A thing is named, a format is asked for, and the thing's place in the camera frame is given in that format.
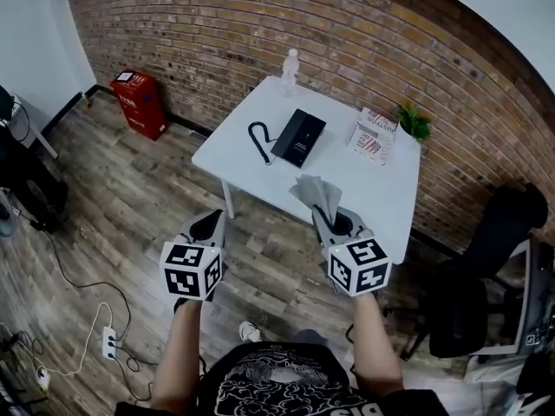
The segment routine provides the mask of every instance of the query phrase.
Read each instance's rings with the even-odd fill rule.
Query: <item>gray cloth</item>
[[[343,192],[318,176],[303,174],[289,192],[312,209],[318,206],[331,224],[336,222],[337,207]]]

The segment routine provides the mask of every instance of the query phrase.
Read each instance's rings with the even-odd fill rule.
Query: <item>black chair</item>
[[[419,309],[385,308],[392,313],[423,316],[415,343],[401,358],[410,359],[426,336],[430,353],[440,358],[473,353],[484,347],[488,313],[499,308],[487,303],[486,285],[491,278],[510,291],[511,287],[495,275],[532,228],[547,220],[547,202],[532,184],[526,190],[499,188],[486,206],[484,217],[467,250],[459,257],[440,264],[426,287]]]

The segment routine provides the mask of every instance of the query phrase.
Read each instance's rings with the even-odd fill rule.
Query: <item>red container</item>
[[[121,80],[125,73],[132,74],[127,81]],[[156,91],[156,80],[151,75],[126,69],[110,86],[120,101],[129,126],[149,139],[157,140],[167,122]]]

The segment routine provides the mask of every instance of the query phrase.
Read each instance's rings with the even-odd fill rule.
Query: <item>forearm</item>
[[[384,396],[402,390],[402,370],[372,294],[354,299],[355,375],[361,390]]]
[[[177,308],[166,352],[156,370],[151,408],[177,416],[194,406],[199,384],[199,332],[202,302]]]

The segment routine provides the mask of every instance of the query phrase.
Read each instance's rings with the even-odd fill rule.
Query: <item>book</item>
[[[396,128],[397,124],[393,121],[364,108],[359,114],[348,147],[376,164],[385,166],[391,154]]]

